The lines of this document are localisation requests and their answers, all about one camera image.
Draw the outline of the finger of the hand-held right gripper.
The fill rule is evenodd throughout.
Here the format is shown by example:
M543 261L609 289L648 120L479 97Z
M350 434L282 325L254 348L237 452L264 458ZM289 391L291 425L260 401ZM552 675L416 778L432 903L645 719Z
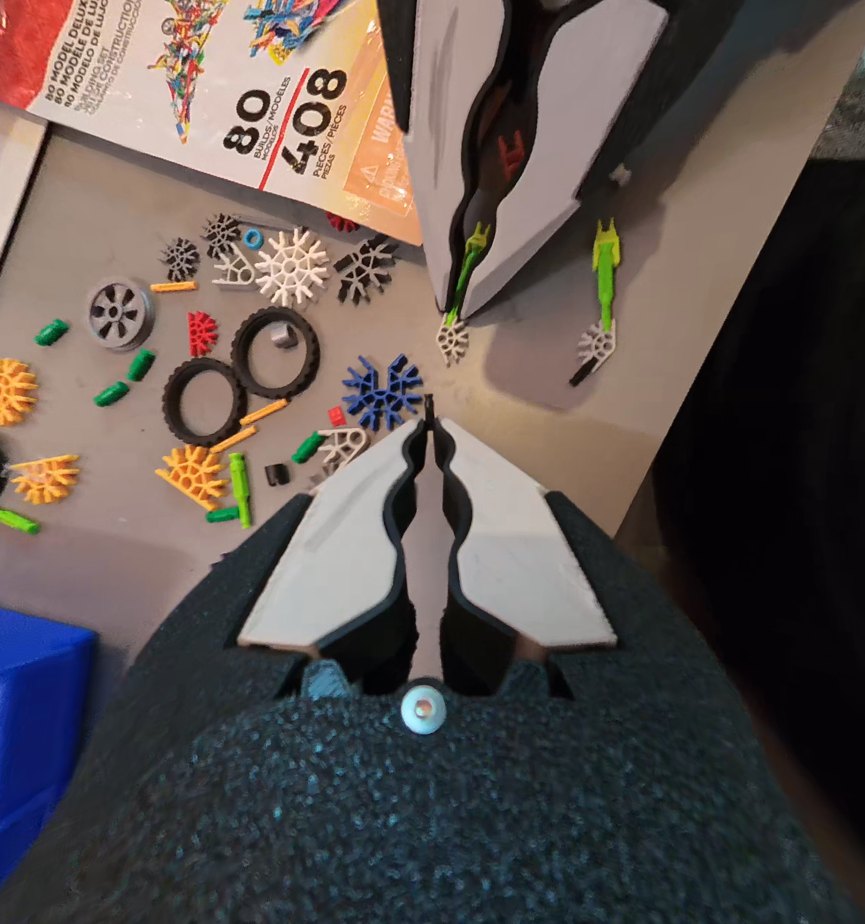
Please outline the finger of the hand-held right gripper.
M479 133L508 49L512 2L418 2L404 150L433 294L455 305L465 242L497 237L512 190L496 141Z
M662 6L591 6L555 32L539 73L535 127L460 317L483 308L578 209L600 153L668 20Z

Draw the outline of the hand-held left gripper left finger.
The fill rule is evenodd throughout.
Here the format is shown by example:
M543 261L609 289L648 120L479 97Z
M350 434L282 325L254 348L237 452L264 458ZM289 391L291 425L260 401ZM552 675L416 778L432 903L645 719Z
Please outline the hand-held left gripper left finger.
M417 511L427 423L408 422L323 483L238 643L338 662L357 681L415 645L403 537Z

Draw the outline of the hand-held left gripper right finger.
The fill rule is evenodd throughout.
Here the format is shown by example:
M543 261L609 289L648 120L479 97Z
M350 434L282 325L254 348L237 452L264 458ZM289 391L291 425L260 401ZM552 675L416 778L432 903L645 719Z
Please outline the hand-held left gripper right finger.
M453 532L440 623L447 683L501 686L520 640L544 653L615 647L547 489L450 419L432 432Z

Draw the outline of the green rod with grey connector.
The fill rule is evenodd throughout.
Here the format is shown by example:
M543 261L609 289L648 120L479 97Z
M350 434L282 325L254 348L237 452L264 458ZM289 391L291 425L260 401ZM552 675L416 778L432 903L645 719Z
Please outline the green rod with grey connector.
M511 188L514 177L519 172L524 161L526 151L522 133L516 130L511 142L508 143L504 136L497 138L499 165L502 170L503 180L496 187L496 203L504 198ZM448 314L444 317L440 329L437 333L437 342L440 353L444 362L450 366L458 362L467 352L470 335L465 330L465 323L460 318L461 309L471 280L472 271L476 263L480 260L482 253L488 246L492 234L494 223L485 223L479 219L473 232L466 240L456 292L452 300L452 306Z

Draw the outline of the light grey wedge connector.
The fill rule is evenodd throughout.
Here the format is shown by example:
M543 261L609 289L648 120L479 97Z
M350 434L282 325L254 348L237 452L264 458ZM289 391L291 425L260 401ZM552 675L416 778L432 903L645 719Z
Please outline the light grey wedge connector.
M370 446L369 433L360 427L322 430L317 433L323 438L319 449L325 452L322 468L327 477L346 468L347 464Z
M247 287L254 283L256 271L243 251L234 243L221 250L215 260L217 278L214 285Z

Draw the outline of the yellow fan connector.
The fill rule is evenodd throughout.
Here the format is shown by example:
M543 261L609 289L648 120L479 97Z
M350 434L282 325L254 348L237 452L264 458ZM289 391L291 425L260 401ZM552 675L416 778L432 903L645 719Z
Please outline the yellow fan connector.
M0 359L0 426L24 422L37 403L38 383L30 367L17 359Z
M80 456L62 455L19 463L7 468L15 492L26 502L47 504L59 502L69 496L70 489L79 481Z
M221 508L220 499L229 487L230 477L222 476L224 470L219 452L202 446L181 445L163 456L163 466L154 473L206 513L211 513Z

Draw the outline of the blue snowflake connector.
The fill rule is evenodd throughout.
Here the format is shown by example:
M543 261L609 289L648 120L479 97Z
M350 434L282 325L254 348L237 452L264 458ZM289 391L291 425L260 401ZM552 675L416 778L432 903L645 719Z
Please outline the blue snowflake connector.
M361 370L348 368L348 377L342 384L348 392L343 397L347 414L357 418L363 429L378 432L381 426L388 431L405 423L404 414L417 415L424 401L420 388L423 381L418 367L405 354L398 355L380 372L364 356L359 356Z

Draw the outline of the black snowflake connector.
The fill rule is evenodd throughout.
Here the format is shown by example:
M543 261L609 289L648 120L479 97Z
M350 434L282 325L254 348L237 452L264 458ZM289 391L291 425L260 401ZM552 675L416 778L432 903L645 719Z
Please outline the black snowflake connector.
M339 282L337 300L358 306L362 301L370 301L372 288L383 294L384 288L391 283L391 268L395 266L399 246L385 235L375 235L337 260L334 263Z

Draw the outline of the white snowflake connector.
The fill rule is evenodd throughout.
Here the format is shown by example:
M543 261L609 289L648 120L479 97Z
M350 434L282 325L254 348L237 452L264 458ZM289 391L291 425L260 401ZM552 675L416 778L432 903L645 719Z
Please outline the white snowflake connector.
M296 227L268 239L254 262L254 284L273 305L293 308L313 298L324 287L329 259L323 243L309 229Z

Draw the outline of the black toy tyre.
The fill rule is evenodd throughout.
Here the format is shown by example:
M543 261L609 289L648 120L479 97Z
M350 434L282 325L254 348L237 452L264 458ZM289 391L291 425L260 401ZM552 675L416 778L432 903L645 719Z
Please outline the black toy tyre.
M251 369L250 353L259 332L279 322L290 325L300 334L305 347L304 361L300 373L289 384L269 388L256 380ZM231 345L231 363L241 385L250 393L271 400L289 400L309 388L319 371L320 360L321 346L316 332L292 308L269 306L254 312L236 331Z
M231 410L224 424L212 433L201 434L186 424L182 414L182 399L191 382L208 372L221 376L231 390ZM163 396L162 411L165 423L172 435L183 444L213 448L237 433L249 407L249 397L231 365L210 357L195 357L176 367L167 380Z

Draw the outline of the building set instruction booklet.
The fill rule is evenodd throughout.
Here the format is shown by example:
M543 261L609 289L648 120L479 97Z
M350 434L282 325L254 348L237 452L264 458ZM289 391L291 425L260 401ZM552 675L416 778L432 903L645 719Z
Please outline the building set instruction booklet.
M411 245L372 1L0 1L0 101Z

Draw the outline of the dark grey snowflake connector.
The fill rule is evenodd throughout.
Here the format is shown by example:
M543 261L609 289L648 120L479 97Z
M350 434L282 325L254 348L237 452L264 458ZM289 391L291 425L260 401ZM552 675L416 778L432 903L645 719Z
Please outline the dark grey snowflake connector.
M203 239L207 243L207 256L211 259L231 251L231 246L242 238L239 217L234 214L217 214L205 224Z
M161 261L166 266L169 283L193 281L201 263L201 254L193 241L186 237L170 240L162 251Z

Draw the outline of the grey wheel hub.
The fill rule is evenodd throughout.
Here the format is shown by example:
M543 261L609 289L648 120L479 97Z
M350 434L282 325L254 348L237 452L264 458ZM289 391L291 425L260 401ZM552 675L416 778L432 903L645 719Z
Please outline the grey wheel hub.
M92 338L104 349L128 353L150 336L154 307L148 292L129 279L101 283L88 298L87 321Z

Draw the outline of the blue plastic box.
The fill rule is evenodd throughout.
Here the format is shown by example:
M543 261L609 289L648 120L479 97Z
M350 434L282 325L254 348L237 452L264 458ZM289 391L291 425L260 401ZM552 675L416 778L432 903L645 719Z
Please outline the blue plastic box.
M0 885L72 777L97 641L90 629L0 608Z

